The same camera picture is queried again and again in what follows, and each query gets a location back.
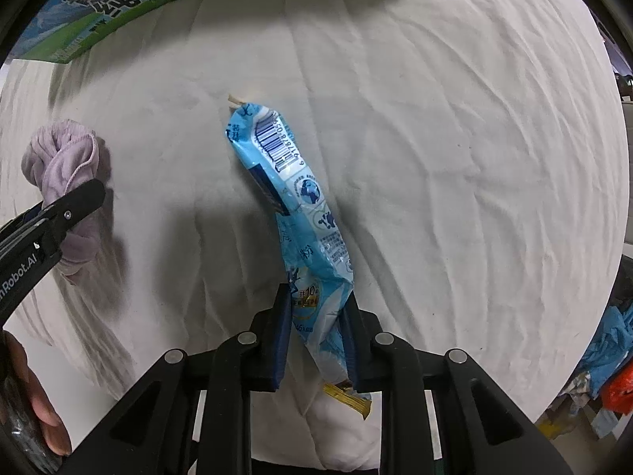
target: globe logo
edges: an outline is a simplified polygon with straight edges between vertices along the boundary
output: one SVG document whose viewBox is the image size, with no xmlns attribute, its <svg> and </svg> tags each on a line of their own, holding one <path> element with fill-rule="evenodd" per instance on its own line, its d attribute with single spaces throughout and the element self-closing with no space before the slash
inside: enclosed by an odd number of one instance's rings
<svg viewBox="0 0 633 475">
<path fill-rule="evenodd" d="M 306 179 L 301 184 L 301 199 L 305 203 L 314 205 L 321 198 L 321 190 L 314 180 Z"/>
</svg>

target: black clamp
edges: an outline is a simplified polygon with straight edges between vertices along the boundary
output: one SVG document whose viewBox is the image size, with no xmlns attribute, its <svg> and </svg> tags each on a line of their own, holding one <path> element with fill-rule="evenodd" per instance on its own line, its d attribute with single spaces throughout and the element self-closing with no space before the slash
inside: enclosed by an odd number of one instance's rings
<svg viewBox="0 0 633 475">
<path fill-rule="evenodd" d="M 248 331 L 216 350 L 170 350 L 65 460 L 59 475 L 251 473 L 250 392 L 276 391 L 290 338 L 290 288 Z M 207 390 L 199 444 L 192 439 L 200 392 Z"/>
<path fill-rule="evenodd" d="M 425 390 L 433 396 L 445 475 L 571 475 L 558 451 L 463 350 L 415 350 L 383 332 L 352 294 L 341 313 L 347 371 L 382 392 L 381 475 L 434 473 Z"/>
<path fill-rule="evenodd" d="M 42 277 L 61 260 L 66 233 L 99 209 L 105 188 L 96 180 L 42 209 L 37 204 L 0 228 L 0 327 Z"/>
</svg>

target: screw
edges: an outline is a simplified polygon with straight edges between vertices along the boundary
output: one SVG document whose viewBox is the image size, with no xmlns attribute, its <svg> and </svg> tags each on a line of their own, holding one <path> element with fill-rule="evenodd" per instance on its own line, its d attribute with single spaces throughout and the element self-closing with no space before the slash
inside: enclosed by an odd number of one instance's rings
<svg viewBox="0 0 633 475">
<path fill-rule="evenodd" d="M 257 335 L 253 332 L 242 332 L 239 336 L 237 336 L 237 341 L 240 344 L 253 344 L 257 341 Z"/>
<path fill-rule="evenodd" d="M 165 361 L 169 364 L 178 364 L 185 357 L 180 350 L 170 350 L 165 354 Z"/>
<path fill-rule="evenodd" d="M 374 338 L 378 344 L 391 344 L 394 342 L 394 336 L 388 332 L 380 332 Z"/>
<path fill-rule="evenodd" d="M 457 364 L 464 364 L 468 360 L 468 355 L 463 350 L 455 348 L 448 353 L 448 358 Z"/>
</svg>

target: wrinkled white sheet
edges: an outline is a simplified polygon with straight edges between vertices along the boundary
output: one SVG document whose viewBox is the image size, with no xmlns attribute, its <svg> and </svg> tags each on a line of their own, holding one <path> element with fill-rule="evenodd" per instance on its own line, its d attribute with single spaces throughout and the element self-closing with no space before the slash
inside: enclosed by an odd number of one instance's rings
<svg viewBox="0 0 633 475">
<path fill-rule="evenodd" d="M 39 196 L 37 127 L 100 138 L 103 248 L 47 276 L 30 330 L 121 395 L 163 352 L 248 327 L 284 280 L 270 206 L 224 136 L 227 95 L 279 110 L 324 187 L 362 308 L 418 349 L 459 346 L 536 419 L 587 346 L 627 217 L 622 108 L 580 0 L 180 0 L 68 66 L 15 61 L 0 104 L 2 221 Z M 380 405 L 319 390 L 293 335 L 253 396 L 256 458 L 375 467 Z"/>
</svg>

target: pile of clutter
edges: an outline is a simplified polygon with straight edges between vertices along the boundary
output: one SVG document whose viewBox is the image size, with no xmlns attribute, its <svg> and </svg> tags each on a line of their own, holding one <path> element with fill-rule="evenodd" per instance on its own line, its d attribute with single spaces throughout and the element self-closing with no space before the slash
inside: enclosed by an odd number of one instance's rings
<svg viewBox="0 0 633 475">
<path fill-rule="evenodd" d="M 633 259 L 622 256 L 596 333 L 574 373 L 537 425 L 550 439 L 575 428 L 591 407 L 591 426 L 603 438 L 633 411 Z"/>
</svg>

